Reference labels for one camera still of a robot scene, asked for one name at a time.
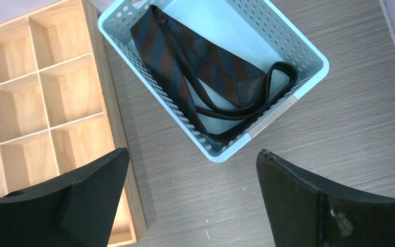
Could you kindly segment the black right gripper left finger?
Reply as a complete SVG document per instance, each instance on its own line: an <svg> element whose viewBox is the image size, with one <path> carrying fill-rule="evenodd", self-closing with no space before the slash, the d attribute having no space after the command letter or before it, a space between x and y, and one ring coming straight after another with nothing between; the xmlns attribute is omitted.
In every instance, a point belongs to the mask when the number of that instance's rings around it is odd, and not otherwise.
<svg viewBox="0 0 395 247"><path fill-rule="evenodd" d="M0 197L0 246L107 246L129 161L118 148Z"/></svg>

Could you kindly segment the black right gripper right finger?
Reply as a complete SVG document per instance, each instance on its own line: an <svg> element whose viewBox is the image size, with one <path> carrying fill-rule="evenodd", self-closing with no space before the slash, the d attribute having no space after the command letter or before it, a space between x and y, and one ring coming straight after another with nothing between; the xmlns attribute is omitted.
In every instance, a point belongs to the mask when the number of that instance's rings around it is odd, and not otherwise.
<svg viewBox="0 0 395 247"><path fill-rule="evenodd" d="M265 149L256 168L276 246L395 246L395 198L334 182Z"/></svg>

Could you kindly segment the navy brown striped tie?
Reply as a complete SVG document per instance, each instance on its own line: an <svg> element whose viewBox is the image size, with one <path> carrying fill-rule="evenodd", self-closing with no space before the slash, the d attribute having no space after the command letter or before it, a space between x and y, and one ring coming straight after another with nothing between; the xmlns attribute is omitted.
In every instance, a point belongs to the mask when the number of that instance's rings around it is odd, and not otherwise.
<svg viewBox="0 0 395 247"><path fill-rule="evenodd" d="M297 69L283 61L262 71L155 5L131 34L153 78L195 128L215 142L235 139L298 78Z"/></svg>

